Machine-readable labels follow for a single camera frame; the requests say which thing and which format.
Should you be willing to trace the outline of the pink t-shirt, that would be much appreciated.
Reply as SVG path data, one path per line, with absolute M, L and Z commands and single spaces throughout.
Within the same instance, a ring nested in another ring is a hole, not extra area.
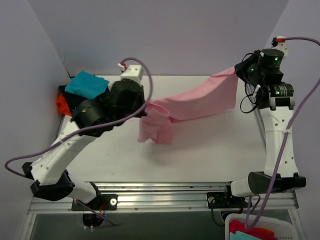
M 151 100 L 139 121 L 137 141 L 171 144 L 174 124 L 222 114 L 236 105 L 238 76 L 231 67 L 184 93 Z

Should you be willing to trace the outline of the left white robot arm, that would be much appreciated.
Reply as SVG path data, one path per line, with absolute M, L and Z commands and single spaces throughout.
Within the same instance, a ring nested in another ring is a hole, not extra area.
M 129 78 L 115 81 L 105 92 L 82 101 L 55 140 L 57 147 L 33 163 L 23 164 L 24 174 L 34 181 L 30 186 L 33 196 L 52 202 L 69 197 L 81 201 L 90 210 L 97 209 L 102 195 L 96 185 L 70 176 L 67 167 L 104 132 L 121 126 L 120 119 L 131 114 L 137 118 L 145 116 L 144 111 L 137 112 L 144 102 L 141 82 Z

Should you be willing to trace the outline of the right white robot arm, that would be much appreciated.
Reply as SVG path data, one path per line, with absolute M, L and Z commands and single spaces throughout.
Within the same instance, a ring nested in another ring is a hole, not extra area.
M 253 88 L 254 108 L 259 110 L 265 139 L 266 160 L 263 171 L 252 171 L 248 177 L 233 181 L 222 193 L 223 203 L 234 206 L 240 197 L 292 192 L 304 188 L 307 180 L 299 174 L 293 149 L 292 128 L 295 91 L 282 80 L 280 65 L 285 54 L 275 48 L 254 51 L 235 65 L 236 75 Z

